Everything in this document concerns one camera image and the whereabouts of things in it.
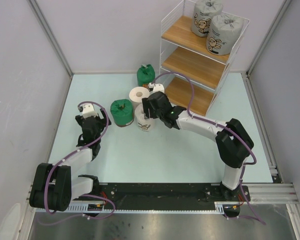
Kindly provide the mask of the unwrapped white paper roll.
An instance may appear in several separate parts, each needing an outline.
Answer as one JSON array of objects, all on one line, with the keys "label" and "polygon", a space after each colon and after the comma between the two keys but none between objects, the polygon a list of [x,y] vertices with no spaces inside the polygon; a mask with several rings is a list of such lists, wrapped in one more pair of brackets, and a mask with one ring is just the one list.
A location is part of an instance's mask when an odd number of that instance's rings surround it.
[{"label": "unwrapped white paper roll", "polygon": [[129,100],[132,103],[133,109],[135,110],[138,105],[142,103],[143,98],[148,98],[150,91],[142,86],[134,87],[129,92]]}]

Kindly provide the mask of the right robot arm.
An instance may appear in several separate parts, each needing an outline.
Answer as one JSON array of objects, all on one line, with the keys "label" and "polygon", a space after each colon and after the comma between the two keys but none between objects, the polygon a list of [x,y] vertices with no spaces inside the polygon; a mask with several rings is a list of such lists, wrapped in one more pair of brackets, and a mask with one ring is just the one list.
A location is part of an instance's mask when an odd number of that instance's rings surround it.
[{"label": "right robot arm", "polygon": [[146,118],[160,119],[170,129],[190,131],[215,142],[225,164],[220,194],[227,201],[238,196],[245,166],[257,163],[254,142],[239,120],[221,122],[196,115],[183,106],[173,106],[161,91],[143,98],[142,107]]}]

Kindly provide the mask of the grey roll front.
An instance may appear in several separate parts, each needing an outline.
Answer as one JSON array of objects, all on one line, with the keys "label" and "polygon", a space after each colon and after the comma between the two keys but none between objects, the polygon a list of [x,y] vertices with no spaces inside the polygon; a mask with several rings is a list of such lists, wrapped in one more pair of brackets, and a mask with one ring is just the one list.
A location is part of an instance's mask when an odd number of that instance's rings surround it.
[{"label": "grey roll front", "polygon": [[206,40],[207,50],[218,56],[228,55],[238,40],[244,26],[243,18],[228,13],[215,15]]}]

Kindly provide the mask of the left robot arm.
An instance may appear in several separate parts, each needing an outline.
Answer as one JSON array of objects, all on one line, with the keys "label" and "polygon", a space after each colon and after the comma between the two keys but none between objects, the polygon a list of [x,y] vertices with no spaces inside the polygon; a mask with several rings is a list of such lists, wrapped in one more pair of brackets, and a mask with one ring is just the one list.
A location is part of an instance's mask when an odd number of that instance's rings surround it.
[{"label": "left robot arm", "polygon": [[65,211],[70,202],[85,195],[90,200],[100,196],[101,187],[97,176],[78,172],[92,162],[101,149],[101,135],[111,125],[111,120],[102,110],[98,114],[84,117],[77,115],[75,120],[82,130],[77,141],[77,149],[58,163],[41,163],[37,166],[29,205],[45,209],[53,214]]}]

